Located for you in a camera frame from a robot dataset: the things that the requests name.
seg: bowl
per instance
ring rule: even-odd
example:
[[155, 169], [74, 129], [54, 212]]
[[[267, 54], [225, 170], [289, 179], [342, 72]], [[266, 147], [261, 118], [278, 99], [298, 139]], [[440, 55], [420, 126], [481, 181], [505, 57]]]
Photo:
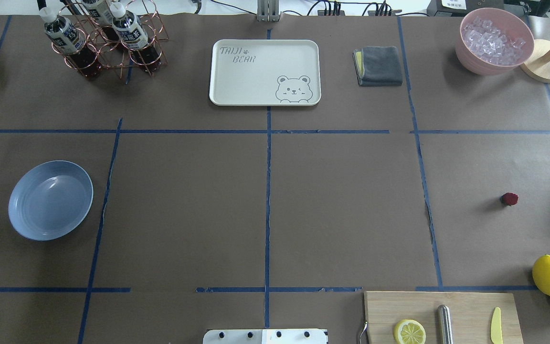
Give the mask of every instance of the bowl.
[[70, 161], [48, 161], [24, 174], [11, 192], [8, 215], [28, 239], [52, 240], [74, 230], [92, 205], [92, 181]]
[[[491, 20], [493, 22], [493, 26], [502, 30], [508, 38], [521, 38], [526, 41], [526, 43], [521, 47], [522, 54], [517, 60], [517, 63], [513, 65], [492, 64], [487, 61], [483, 61], [480, 57], [471, 52], [468, 46], [464, 43], [463, 30], [468, 24], [471, 24], [476, 17], [483, 20]], [[462, 65], [464, 65], [467, 70], [479, 75], [497, 75], [516, 68], [528, 60], [533, 50], [534, 37], [532, 35], [532, 31], [530, 31], [525, 22], [512, 13], [491, 7], [476, 9], [468, 13], [460, 24], [458, 38], [455, 42], [455, 54], [458, 56], [458, 59]]]

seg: bottle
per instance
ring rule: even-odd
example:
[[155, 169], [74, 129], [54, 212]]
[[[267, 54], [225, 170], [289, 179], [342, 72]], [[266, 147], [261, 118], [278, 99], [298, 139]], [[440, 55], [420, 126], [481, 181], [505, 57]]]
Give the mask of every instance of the bottle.
[[[114, 16], [109, 10], [106, 0], [82, 0], [83, 6], [86, 8], [86, 11], [90, 14], [90, 17], [101, 26], [101, 32], [105, 37], [112, 42], [119, 42], [120, 37], [116, 31], [112, 28], [112, 21]], [[116, 46], [116, 48], [121, 48], [124, 50], [122, 44]]]
[[114, 15], [112, 27], [125, 45], [131, 49], [133, 60], [144, 70], [153, 73], [159, 69], [161, 60], [159, 53], [150, 45], [150, 39], [141, 26], [141, 22], [135, 13], [126, 11], [120, 2], [113, 2], [109, 6]]
[[74, 62], [78, 72], [87, 78], [93, 78], [101, 72], [101, 63], [96, 53], [86, 45], [86, 39], [78, 33], [69, 19], [57, 15], [50, 7], [40, 10], [44, 21], [44, 32], [57, 49]]

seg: folded cloth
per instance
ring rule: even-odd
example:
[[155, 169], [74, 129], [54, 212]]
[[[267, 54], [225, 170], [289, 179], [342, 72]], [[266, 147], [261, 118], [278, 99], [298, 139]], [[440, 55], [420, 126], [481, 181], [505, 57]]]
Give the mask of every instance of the folded cloth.
[[353, 59], [360, 86], [400, 86], [402, 72], [395, 46], [365, 46], [354, 50]]

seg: bear face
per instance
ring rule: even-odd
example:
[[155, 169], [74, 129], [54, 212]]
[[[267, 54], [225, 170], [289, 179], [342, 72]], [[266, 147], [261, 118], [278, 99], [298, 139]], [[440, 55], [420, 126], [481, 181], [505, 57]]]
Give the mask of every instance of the bear face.
[[290, 79], [282, 75], [277, 78], [279, 88], [277, 88], [275, 96], [282, 103], [308, 103], [313, 96], [309, 87], [310, 81], [306, 75], [300, 76], [298, 79]]

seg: wooden cutting board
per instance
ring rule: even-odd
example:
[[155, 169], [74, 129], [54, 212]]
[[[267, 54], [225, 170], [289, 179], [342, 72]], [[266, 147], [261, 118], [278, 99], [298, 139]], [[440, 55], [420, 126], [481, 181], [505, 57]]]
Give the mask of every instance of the wooden cutting board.
[[504, 344], [523, 344], [515, 298], [508, 292], [366, 291], [364, 311], [371, 344], [395, 344], [393, 328], [403, 319], [417, 320], [426, 344], [440, 344], [436, 309], [447, 305], [455, 344], [491, 344], [489, 329], [495, 307], [502, 310]]

